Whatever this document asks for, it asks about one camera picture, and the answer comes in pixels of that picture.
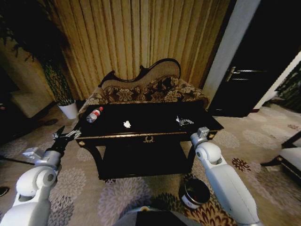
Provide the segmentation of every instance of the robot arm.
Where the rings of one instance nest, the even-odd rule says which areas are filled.
[[[62,135],[64,127],[54,134],[55,143],[39,157],[38,149],[25,153],[36,159],[35,167],[25,172],[17,181],[17,195],[13,207],[4,215],[0,226],[47,225],[50,215],[50,190],[59,172],[60,159],[68,142],[79,136],[78,130]]]
[[[190,138],[218,201],[238,225],[262,226],[254,198],[236,171],[227,164],[221,149],[207,142],[208,132],[207,128],[200,128]]]

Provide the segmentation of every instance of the black door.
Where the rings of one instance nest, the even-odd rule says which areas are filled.
[[[247,116],[301,45],[301,1],[262,0],[209,107]]]

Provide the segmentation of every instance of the patterned sofa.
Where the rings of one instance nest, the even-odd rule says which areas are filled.
[[[140,66],[139,75],[133,80],[122,80],[115,72],[108,73],[93,91],[82,108],[78,118],[89,105],[197,101],[206,108],[209,100],[202,90],[180,79],[181,67],[170,58],[162,59],[149,68]]]

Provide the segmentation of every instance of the patterned carpet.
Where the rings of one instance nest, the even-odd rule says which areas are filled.
[[[58,119],[54,125],[43,125],[9,144],[0,147],[0,154],[25,160],[22,151],[27,147],[51,146],[51,134],[62,125],[69,131],[76,120],[68,120],[55,106],[43,119]],[[222,149],[256,200],[260,219],[266,226],[301,225],[301,188],[280,167],[263,168],[260,162],[270,161],[278,154],[281,143],[301,130],[300,114],[278,105],[262,107],[258,113],[245,118],[217,117],[225,127],[213,142]],[[189,142],[183,142],[186,153]],[[11,207],[18,177],[30,165],[1,161],[0,186],[10,191],[0,197],[0,218]],[[100,181],[92,156],[76,142],[68,144],[62,158],[58,183],[51,191],[49,226],[111,226],[127,211],[142,205],[162,210],[175,210],[204,226],[236,225],[221,208],[211,189],[210,201],[190,211],[179,200],[178,190],[183,179],[198,177],[208,183],[204,168],[198,161],[188,175],[166,175]]]

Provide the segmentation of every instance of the bottle label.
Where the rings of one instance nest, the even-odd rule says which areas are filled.
[[[95,109],[94,111],[92,111],[92,114],[94,114],[98,117],[100,115],[100,111]]]

